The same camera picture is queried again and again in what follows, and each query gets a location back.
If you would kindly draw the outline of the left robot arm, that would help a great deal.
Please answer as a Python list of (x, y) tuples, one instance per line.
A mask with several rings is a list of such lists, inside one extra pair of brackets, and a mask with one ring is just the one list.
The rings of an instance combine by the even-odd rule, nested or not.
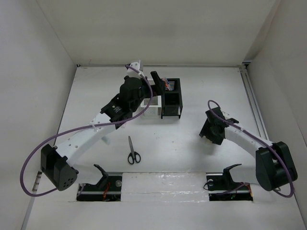
[(53, 147), (41, 149), (41, 170), (59, 191), (68, 189), (76, 180), (73, 166), (92, 145), (132, 120), (133, 113), (145, 98), (163, 95), (165, 82), (156, 71), (151, 72), (154, 84), (142, 76), (125, 76), (119, 93), (105, 105), (90, 124), (74, 131), (74, 135)]

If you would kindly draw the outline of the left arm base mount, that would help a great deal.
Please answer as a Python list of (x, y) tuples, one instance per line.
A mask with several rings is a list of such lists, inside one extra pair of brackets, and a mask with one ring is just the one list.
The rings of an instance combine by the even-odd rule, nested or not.
[(79, 184), (76, 200), (80, 202), (120, 202), (122, 172), (106, 172), (100, 165), (94, 164), (101, 177), (94, 184)]

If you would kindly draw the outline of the black slotted container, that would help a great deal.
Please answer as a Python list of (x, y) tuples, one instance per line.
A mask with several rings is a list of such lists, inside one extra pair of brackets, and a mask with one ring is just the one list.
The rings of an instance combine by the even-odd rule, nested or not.
[[(168, 84), (171, 86), (172, 91), (168, 90)], [(165, 116), (177, 116), (180, 119), (183, 109), (180, 78), (167, 79), (165, 94), (161, 96), (161, 99), (161, 119)]]

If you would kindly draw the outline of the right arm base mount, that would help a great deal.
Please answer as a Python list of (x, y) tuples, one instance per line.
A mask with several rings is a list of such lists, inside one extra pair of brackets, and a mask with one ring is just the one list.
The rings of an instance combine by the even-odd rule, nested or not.
[(206, 175), (203, 189), (209, 192), (209, 201), (253, 201), (250, 185), (234, 182), (230, 174), (230, 170), (239, 165), (228, 166), (222, 173)]

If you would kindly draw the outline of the black handled scissors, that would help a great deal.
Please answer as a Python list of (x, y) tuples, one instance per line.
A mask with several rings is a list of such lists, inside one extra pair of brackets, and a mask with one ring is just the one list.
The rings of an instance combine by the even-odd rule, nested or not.
[(134, 150), (134, 147), (133, 147), (133, 143), (132, 143), (132, 140), (131, 140), (131, 137), (128, 136), (128, 142), (129, 142), (129, 147), (130, 147), (130, 153), (128, 155), (128, 163), (130, 165), (133, 165), (135, 163), (140, 163), (141, 161), (141, 156), (139, 153), (137, 153), (135, 150)]

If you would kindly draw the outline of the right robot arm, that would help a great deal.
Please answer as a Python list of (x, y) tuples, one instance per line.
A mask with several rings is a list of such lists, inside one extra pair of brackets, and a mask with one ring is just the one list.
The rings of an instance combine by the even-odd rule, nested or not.
[(234, 118), (227, 119), (220, 107), (206, 111), (207, 119), (200, 131), (213, 144), (229, 140), (244, 149), (255, 159), (255, 179), (266, 191), (283, 197), (294, 194), (293, 182), (298, 175), (290, 150), (284, 142), (271, 142), (246, 130)]

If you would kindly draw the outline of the white slotted container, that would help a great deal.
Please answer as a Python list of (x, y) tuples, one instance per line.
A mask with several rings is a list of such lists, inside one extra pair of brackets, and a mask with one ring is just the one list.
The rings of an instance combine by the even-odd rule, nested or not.
[[(150, 99), (149, 98), (145, 98), (141, 105), (140, 105), (140, 109), (143, 110), (147, 104), (149, 103)], [(162, 110), (162, 99), (161, 96), (154, 96), (151, 100), (151, 103), (148, 107), (148, 109), (143, 113), (143, 116), (147, 116), (147, 117), (161, 117), (161, 110)]]

